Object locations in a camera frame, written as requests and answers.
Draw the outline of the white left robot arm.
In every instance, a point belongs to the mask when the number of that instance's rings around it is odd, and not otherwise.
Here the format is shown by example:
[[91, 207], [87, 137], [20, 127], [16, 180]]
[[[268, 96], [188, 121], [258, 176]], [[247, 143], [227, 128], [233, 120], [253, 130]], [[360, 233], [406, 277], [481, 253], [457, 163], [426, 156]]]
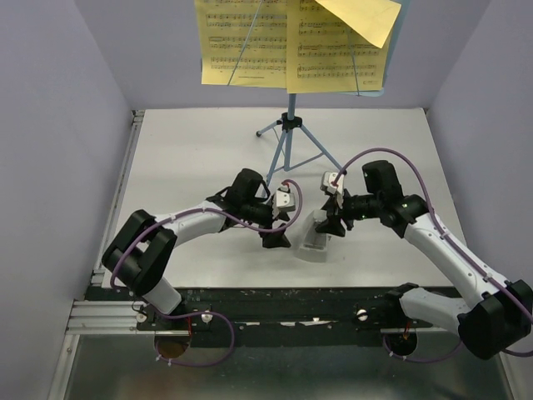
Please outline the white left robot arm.
[[286, 227], [292, 223], [296, 199], [284, 182], [271, 192], [259, 172], [242, 169], [232, 185], [206, 197], [195, 207], [152, 215], [132, 213], [104, 251], [101, 264], [135, 296], [156, 309], [167, 329], [178, 328], [185, 317], [182, 295], [164, 278], [175, 248], [207, 234], [240, 226], [259, 233], [264, 248], [289, 248]]

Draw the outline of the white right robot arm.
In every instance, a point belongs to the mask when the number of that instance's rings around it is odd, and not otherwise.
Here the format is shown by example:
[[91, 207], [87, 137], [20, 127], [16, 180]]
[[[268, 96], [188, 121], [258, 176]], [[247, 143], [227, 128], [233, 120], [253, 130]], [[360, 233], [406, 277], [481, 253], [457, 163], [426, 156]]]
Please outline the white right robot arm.
[[390, 325], [422, 320], [455, 334], [484, 360], [531, 333], [532, 289], [526, 282], [509, 281], [457, 242], [425, 199], [403, 193], [392, 163], [369, 162], [362, 172], [365, 195], [351, 195], [341, 174], [323, 173], [320, 189], [328, 197], [322, 208], [326, 218], [316, 232], [343, 237], [355, 221], [376, 218], [424, 254], [459, 293], [457, 298], [446, 297], [405, 283], [388, 293], [390, 301], [383, 306]]

